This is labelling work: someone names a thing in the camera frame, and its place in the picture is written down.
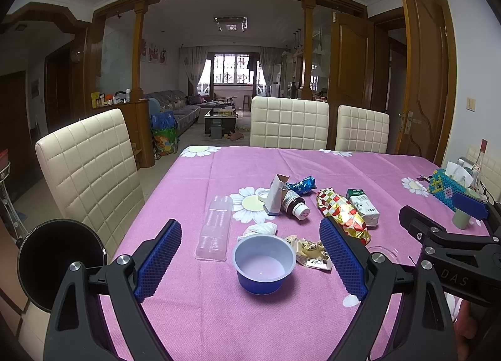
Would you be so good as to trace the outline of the person's right hand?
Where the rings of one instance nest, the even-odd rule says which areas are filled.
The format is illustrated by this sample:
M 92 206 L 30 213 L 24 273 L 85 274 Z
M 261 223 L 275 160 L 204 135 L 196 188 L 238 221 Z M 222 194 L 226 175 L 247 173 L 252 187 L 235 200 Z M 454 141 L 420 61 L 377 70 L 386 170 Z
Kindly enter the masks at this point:
M 454 322 L 454 333 L 459 361 L 467 359 L 470 352 L 468 340 L 476 333 L 476 321 L 470 316 L 470 303 L 463 300 L 459 306 L 458 316 Z

